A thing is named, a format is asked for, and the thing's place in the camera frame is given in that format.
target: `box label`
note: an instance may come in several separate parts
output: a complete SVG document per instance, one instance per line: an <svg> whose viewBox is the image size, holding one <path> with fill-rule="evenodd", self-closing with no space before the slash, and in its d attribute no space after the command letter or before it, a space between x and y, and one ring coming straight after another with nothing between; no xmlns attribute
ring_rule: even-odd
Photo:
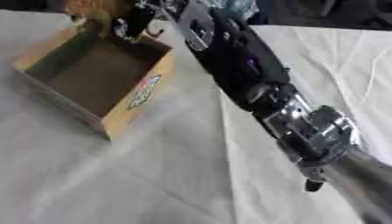
<svg viewBox="0 0 392 224"><path fill-rule="evenodd" d="M135 96L129 104L129 109L133 109L147 102L150 99L152 91L154 90L155 85L159 82L160 78L161 75L159 74L142 79L136 88Z"/></svg>

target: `robotic arm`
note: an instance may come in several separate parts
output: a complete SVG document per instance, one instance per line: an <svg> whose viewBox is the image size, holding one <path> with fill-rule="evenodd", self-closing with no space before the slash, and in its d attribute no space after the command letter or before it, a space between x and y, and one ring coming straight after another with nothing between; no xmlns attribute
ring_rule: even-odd
<svg viewBox="0 0 392 224"><path fill-rule="evenodd" d="M392 223L392 168L360 149L358 130L348 117L328 106L311 108L291 84L290 70L234 13L199 0L136 6L136 13L115 26L117 34L121 30L123 38L134 38L157 11L165 14L218 86L307 177L306 191L328 182L366 223Z"/></svg>

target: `dark background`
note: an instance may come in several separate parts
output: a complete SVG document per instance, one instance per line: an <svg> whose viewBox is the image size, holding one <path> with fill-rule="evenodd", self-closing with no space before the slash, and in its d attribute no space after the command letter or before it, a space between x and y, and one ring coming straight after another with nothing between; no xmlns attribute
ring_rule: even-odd
<svg viewBox="0 0 392 224"><path fill-rule="evenodd" d="M0 9L60 11L64 0L0 0ZM390 30L392 0L256 0L261 12L252 25L296 25ZM334 2L330 10L326 5Z"/></svg>

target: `white tablecloth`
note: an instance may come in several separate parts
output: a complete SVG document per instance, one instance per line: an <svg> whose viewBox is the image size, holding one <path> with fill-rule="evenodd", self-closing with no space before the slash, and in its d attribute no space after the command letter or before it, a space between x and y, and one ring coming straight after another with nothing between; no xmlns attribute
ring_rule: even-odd
<svg viewBox="0 0 392 224"><path fill-rule="evenodd" d="M113 143L32 94L12 62L68 24L0 11L1 223L361 223L329 185L304 191L296 167L170 26L162 40L176 50L174 75ZM392 164L391 33L255 30L312 104L347 113Z"/></svg>

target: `open wooden tray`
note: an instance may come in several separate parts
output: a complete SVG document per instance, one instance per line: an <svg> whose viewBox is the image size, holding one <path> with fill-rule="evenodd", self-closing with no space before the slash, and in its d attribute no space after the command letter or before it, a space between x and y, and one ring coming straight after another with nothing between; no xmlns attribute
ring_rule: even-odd
<svg viewBox="0 0 392 224"><path fill-rule="evenodd" d="M172 49L141 37L99 38L94 22L70 27L22 56L15 68L45 96L108 138L172 70Z"/></svg>

